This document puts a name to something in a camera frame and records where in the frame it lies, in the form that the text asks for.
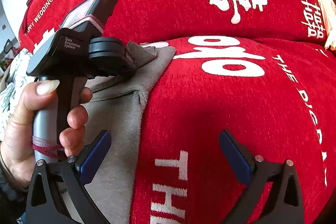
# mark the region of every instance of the blue gripper pad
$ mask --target blue gripper pad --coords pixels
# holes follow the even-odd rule
[[[79,172],[79,180],[82,185],[92,182],[107,152],[109,151],[111,144],[111,134],[109,131],[104,130],[101,131],[96,139],[91,143],[91,145],[94,145],[93,147],[90,147],[91,145],[87,145],[89,149],[91,148],[91,151],[88,151],[87,157],[77,169]]]
[[[225,131],[219,135],[219,146],[237,180],[248,186],[251,182],[251,167]]]

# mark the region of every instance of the fingernail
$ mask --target fingernail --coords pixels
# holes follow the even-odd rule
[[[52,93],[59,85],[59,80],[42,81],[36,88],[38,95],[47,95]]]

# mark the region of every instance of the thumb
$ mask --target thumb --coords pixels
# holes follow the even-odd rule
[[[35,111],[43,109],[53,100],[58,85],[59,80],[28,84],[21,94],[10,122],[23,126],[32,125]]]

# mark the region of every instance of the wrist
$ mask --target wrist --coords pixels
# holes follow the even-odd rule
[[[10,185],[16,190],[26,192],[26,188],[30,182],[24,179],[23,174],[21,174],[22,168],[20,168],[20,164],[15,164],[8,157],[6,147],[3,143],[0,143],[0,165]]]

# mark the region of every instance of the gray fabric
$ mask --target gray fabric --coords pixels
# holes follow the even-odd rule
[[[102,129],[112,135],[111,149],[86,189],[113,224],[129,223],[142,113],[150,90],[174,54],[173,47],[158,48],[157,59],[137,70],[134,77],[94,92],[92,100],[84,105],[89,113],[85,143],[91,142]]]
[[[157,58],[157,52],[155,47],[143,48],[133,42],[129,42],[126,47],[132,53],[132,56],[134,57],[135,67],[137,69]]]

